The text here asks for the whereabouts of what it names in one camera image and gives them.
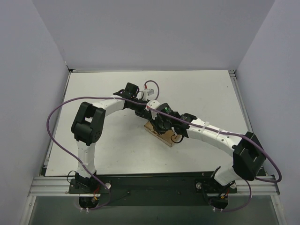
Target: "white table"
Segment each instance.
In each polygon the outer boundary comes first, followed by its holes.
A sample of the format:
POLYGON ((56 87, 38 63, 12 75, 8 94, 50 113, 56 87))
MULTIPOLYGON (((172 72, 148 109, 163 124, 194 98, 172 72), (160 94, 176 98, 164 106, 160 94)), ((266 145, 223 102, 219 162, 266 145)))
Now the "white table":
MULTIPOLYGON (((142 88, 150 79, 160 86, 158 101, 167 102, 174 111, 193 114, 228 131, 247 132, 226 70, 72 73, 65 101, 80 96, 109 97, 125 88, 127 82, 142 88)), ((154 84, 149 83, 148 87, 156 92, 154 84)), ((75 155, 77 145, 71 125, 83 101, 63 106, 55 134, 57 141, 75 155)), ((144 129, 146 122, 129 109, 106 117, 95 150, 97 174, 214 171, 232 160, 223 151, 199 140, 185 138, 170 148, 144 129)), ((54 144, 46 176, 67 175, 76 169, 77 161, 54 144)))

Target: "metal frame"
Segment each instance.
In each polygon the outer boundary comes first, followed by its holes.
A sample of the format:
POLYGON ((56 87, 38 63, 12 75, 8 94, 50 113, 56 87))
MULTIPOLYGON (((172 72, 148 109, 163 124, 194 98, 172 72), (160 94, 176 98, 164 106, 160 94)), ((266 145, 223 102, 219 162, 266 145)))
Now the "metal frame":
MULTIPOLYGON (((67 83, 65 86, 64 95, 62 98, 62 101, 64 100, 68 81, 70 78, 71 73, 79 72, 77 70, 73 70, 69 72, 69 76, 67 79, 67 83)), ((100 71, 93 71, 93 70, 85 70, 80 72, 100 72, 100 71)), ((238 102, 240 104, 240 108, 242 110, 244 120, 246 122, 247 128, 249 131, 253 131, 251 127, 251 123, 245 108, 245 105, 243 103, 243 100, 241 98, 240 89, 238 87, 237 79, 235 76, 235 70, 229 70, 229 76, 232 80, 232 85, 235 90, 238 102)), ((56 132, 57 124, 59 121, 59 115, 57 117, 57 121, 54 128, 54 133, 56 132)), ((45 165, 47 165, 47 159, 50 156, 51 153, 51 147, 53 142, 50 142, 49 148, 47 151, 46 159, 45 159, 45 165)), ((264 177, 267 179, 274 179, 274 177, 264 177)), ((236 180, 237 190, 238 192, 235 194, 230 194, 231 196, 242 196, 242 195, 249 195, 249 188, 247 184, 243 180, 236 180)), ((273 202, 274 210, 278 219, 278 223, 280 225, 286 225, 286 219, 284 216, 284 210, 282 207, 282 204, 280 202, 279 198, 279 190, 276 184, 273 183, 266 183, 259 180, 254 180, 250 182, 251 189, 252 189, 252 195, 267 195, 270 196, 273 202)), ((32 185, 29 191, 29 195, 25 204, 25 208, 23 211, 23 215, 20 221, 21 225, 26 225, 30 221, 30 217, 33 211, 35 199, 37 196, 92 196, 92 194, 69 194, 69 183, 67 182, 65 177, 35 177, 33 178, 32 185)))

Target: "gray wall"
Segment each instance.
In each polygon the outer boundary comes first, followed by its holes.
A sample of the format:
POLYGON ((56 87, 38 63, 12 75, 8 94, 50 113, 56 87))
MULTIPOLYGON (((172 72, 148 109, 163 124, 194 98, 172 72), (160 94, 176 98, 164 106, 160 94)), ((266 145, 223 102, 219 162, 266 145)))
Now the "gray wall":
POLYGON ((299 0, 277 0, 237 70, 254 131, 282 171, 280 198, 290 225, 300 221, 299 9, 299 0))
POLYGON ((236 69, 274 0, 33 0, 69 68, 236 69))
POLYGON ((0 2, 0 224, 16 225, 46 153, 68 70, 30 0, 0 2))

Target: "purple cable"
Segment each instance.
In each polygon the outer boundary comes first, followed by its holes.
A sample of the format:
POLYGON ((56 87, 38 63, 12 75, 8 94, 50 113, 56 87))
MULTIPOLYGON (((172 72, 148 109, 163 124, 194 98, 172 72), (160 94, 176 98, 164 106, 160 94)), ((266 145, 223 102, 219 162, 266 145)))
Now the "purple cable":
MULTIPOLYGON (((190 122, 187 122, 185 120, 181 120, 177 117, 174 117, 174 116, 171 116, 169 114, 166 114, 164 112, 161 112, 161 111, 158 111, 156 109, 152 109, 152 108, 149 108, 147 107, 149 110, 152 110, 156 113, 159 113, 161 115, 164 115, 164 116, 167 116, 167 117, 170 117, 174 120, 177 120, 177 121, 180 121, 182 123, 185 123, 185 124, 188 124, 188 125, 191 125, 191 126, 194 126, 194 127, 197 127, 197 128, 203 128, 203 126, 201 125, 198 125, 198 124, 193 124, 193 123, 190 123, 190 122)), ((248 141, 249 143, 251 143, 252 145, 254 145, 269 161, 270 163, 274 166, 274 168, 276 169, 277 173, 278 173, 278 180, 268 180, 268 179, 261 179, 261 178, 255 178, 257 180, 260 180, 260 181, 264 181, 264 182, 269 182, 269 183, 278 183, 282 180, 282 174, 281 174, 281 171, 280 169, 278 168, 278 166, 276 165, 276 163, 271 159, 271 157, 268 155, 268 153, 266 153, 262 147, 260 147, 258 144, 256 144, 254 141, 252 141, 250 138, 244 136, 244 135, 241 135, 241 134, 237 134, 237 133, 230 133, 230 132, 223 132, 223 131, 218 131, 218 130, 215 130, 215 129, 212 129, 210 127, 206 127, 205 129, 207 130, 210 130, 210 131, 213 131, 213 132, 216 132, 216 133, 220 133, 220 134, 223 134, 223 135, 231 135, 231 136, 237 136, 237 137, 240 137, 246 141, 248 141)))
POLYGON ((248 198, 248 201, 245 204, 243 204, 243 205, 241 205, 241 206, 239 206, 237 208, 229 209, 229 210, 220 210, 220 209, 217 209, 218 211, 220 211, 220 212, 234 212, 234 211, 237 211, 237 210, 241 210, 241 209, 245 208, 247 205, 249 205, 249 203, 251 202, 251 199, 252 199, 252 189, 251 189, 251 186, 250 186, 249 182, 246 181, 246 180, 244 180, 244 181, 248 184, 248 187, 249 187, 249 198, 248 198))
POLYGON ((146 81, 146 82, 145 82, 145 84, 144 84, 145 87, 147 87, 146 84, 147 84, 148 82, 153 82, 153 83, 155 83, 155 85, 157 86, 157 95, 156 95, 156 98, 154 99, 154 100, 157 100, 157 99, 158 99, 158 96, 159 96, 159 85, 158 85, 158 83, 156 83, 155 81, 149 80, 149 81, 146 81))
POLYGON ((52 112, 49 114, 48 118, 47 118, 47 122, 46 122, 46 126, 47 126, 47 132, 48 132, 48 135, 50 136, 50 138, 53 140, 54 143, 56 143, 61 149, 63 149, 66 153, 68 153, 69 155, 73 156, 81 165, 82 167, 84 168, 84 170, 89 174, 91 175, 96 181, 98 181, 107 191, 108 191, 108 194, 109 194, 109 200, 108 202, 102 204, 102 205, 99 205, 93 209, 90 209, 90 210, 96 210, 96 209, 100 209, 101 207, 103 206, 106 206, 110 200, 111 200, 111 192, 110 190, 107 188, 107 186, 100 180, 98 179, 94 174, 92 174, 88 168, 86 168, 86 166, 83 164, 83 161, 78 158, 76 155, 74 155, 72 152, 68 151, 66 148, 64 148, 61 144, 59 144, 55 138, 53 137, 53 135, 51 134, 51 131, 50 131, 50 128, 49 128, 49 121, 50 121, 50 118, 51 116, 53 115, 53 113, 58 110, 60 107, 62 107, 63 105, 69 103, 69 102, 73 102, 73 101, 76 101, 76 100, 79 100, 79 99, 120 99, 120 100, 125 100, 125 101, 128 101, 128 102, 131 102, 131 103, 135 103, 137 105, 146 105, 145 103, 138 103, 138 102, 134 102, 134 101, 131 101, 129 99, 125 99, 125 98, 122 98, 122 97, 76 97, 76 98, 73 98, 73 99, 70 99, 68 101, 65 101, 63 103, 61 103, 59 106, 57 106, 55 109, 52 110, 52 112))

